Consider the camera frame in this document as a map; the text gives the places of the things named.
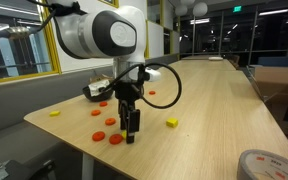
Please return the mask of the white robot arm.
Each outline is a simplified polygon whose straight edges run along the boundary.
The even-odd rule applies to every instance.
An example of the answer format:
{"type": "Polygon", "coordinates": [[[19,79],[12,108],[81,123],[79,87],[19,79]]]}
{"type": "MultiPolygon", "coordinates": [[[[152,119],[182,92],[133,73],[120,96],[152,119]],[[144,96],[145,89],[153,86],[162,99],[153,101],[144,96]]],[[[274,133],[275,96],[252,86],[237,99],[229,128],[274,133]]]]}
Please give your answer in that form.
{"type": "Polygon", "coordinates": [[[140,110],[135,101],[143,94],[146,81],[161,74],[145,65],[146,22],[142,11],[133,6],[115,10],[84,12],[76,0],[49,0],[61,48],[76,59],[111,58],[113,81],[104,81],[90,92],[97,96],[114,90],[118,99],[120,128],[126,142],[135,140],[140,127],[140,110]]]}

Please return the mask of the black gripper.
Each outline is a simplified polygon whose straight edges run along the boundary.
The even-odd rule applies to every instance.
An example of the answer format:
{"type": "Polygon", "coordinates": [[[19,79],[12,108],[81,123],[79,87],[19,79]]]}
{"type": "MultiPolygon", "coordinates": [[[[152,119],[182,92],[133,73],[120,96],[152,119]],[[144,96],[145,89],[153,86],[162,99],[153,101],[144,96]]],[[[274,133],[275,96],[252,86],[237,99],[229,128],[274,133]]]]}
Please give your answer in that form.
{"type": "Polygon", "coordinates": [[[114,87],[115,97],[119,99],[119,117],[120,129],[127,129],[126,142],[131,144],[134,142],[135,133],[139,131],[140,127],[140,111],[138,109],[132,110],[127,116],[126,101],[136,101],[140,98],[141,86],[132,82],[118,82],[114,87]]]}

